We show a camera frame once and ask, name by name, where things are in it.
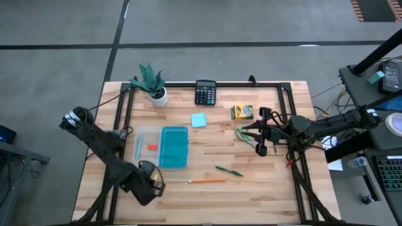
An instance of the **white pot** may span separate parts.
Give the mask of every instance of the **white pot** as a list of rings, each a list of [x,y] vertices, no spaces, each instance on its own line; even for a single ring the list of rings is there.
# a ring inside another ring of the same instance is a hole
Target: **white pot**
[[[151,99],[152,104],[155,107],[162,107],[168,103],[168,91],[164,87],[163,87],[163,89],[165,90],[165,94],[163,95],[162,98],[154,99],[151,96],[149,97]]]

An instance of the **yellow crayon box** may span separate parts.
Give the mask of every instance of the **yellow crayon box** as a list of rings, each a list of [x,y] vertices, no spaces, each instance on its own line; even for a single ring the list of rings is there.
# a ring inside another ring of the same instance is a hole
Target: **yellow crayon box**
[[[235,105],[231,108],[232,119],[254,119],[251,105]]]

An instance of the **keyboard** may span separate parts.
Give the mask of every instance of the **keyboard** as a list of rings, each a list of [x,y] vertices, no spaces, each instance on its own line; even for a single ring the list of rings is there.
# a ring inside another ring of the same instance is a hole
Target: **keyboard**
[[[376,158],[379,174],[386,191],[402,191],[402,158],[388,159],[387,156]]]

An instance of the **orange pencil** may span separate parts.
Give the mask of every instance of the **orange pencil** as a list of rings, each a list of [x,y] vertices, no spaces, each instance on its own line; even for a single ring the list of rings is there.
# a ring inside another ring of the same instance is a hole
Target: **orange pencil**
[[[189,183],[200,183],[200,182],[222,182],[226,181],[226,179],[204,179],[204,180],[193,180],[188,181]]]

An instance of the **green pen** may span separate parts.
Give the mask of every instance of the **green pen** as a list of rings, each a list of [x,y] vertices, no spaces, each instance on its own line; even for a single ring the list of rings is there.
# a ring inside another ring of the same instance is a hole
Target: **green pen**
[[[225,168],[220,167],[220,166],[215,166],[215,168],[217,168],[218,170],[226,171],[226,172],[231,173],[231,174],[236,175],[236,176],[243,176],[242,174],[240,174],[239,172],[236,172],[234,170],[225,169]]]

